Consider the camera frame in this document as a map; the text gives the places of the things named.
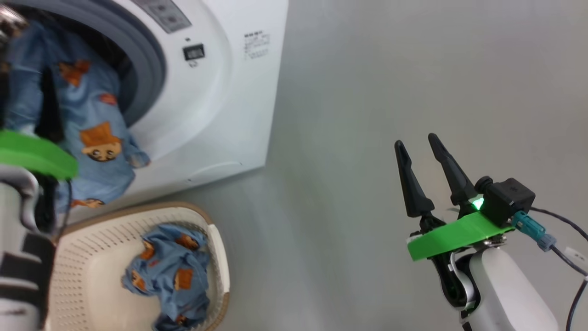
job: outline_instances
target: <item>green light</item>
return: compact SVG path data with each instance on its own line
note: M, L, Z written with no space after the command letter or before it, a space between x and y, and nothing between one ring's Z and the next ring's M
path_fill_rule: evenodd
M482 208L482 204L484 204L484 197L475 200L474 202L472 202L472 204L474 205L474 207L476 207L476 209L480 210L480 208Z

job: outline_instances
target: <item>green plastic mount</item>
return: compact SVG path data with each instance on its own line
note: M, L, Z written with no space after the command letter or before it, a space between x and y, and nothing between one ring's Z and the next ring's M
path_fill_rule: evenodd
M78 162L49 140L0 131L0 164L23 167L58 180L78 175Z
M466 215L453 223L438 227L411 241L408 244L408 251L412 260L418 261L447 251L453 251L511 230L514 230L514 228L506 227L501 229L478 211Z

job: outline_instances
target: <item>crumpled blue cloth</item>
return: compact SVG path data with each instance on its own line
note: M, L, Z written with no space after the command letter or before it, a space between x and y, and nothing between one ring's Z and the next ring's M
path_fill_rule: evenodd
M135 179L134 168L147 166L118 108L119 78L80 36L52 21L31 21L11 39L4 68L9 69L5 126L33 134L42 112L42 71L49 68L59 103L64 136L60 147L79 164L72 197L63 183L56 210L99 207L120 197Z
M161 315L154 331L186 331L206 319L206 237L194 230L162 224L143 236L145 250L122 277L132 293L159 297Z

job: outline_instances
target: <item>gray floor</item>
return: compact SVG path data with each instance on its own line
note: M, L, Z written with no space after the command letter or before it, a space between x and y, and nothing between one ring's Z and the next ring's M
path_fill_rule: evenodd
M223 235L232 301L219 329L460 330L433 266L406 250L417 220L397 139L446 220L432 131L473 181L516 177L588 229L586 12L580 0L292 1L267 167L164 199L200 205ZM581 277L521 235L507 249L564 325ZM575 330L588 329L586 297Z

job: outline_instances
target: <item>white cable tag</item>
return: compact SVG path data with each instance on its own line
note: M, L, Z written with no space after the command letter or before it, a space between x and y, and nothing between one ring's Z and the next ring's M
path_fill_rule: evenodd
M409 243L415 241L416 239L418 239L418 238L420 238L422 236L423 236L422 234L415 234L412 237L408 237L408 239L406 239L406 244L408 245Z
M586 256L582 255L579 251L571 248L566 247L566 250L563 252L568 259L574 261L574 263L581 265L582 268L588 267L588 259Z

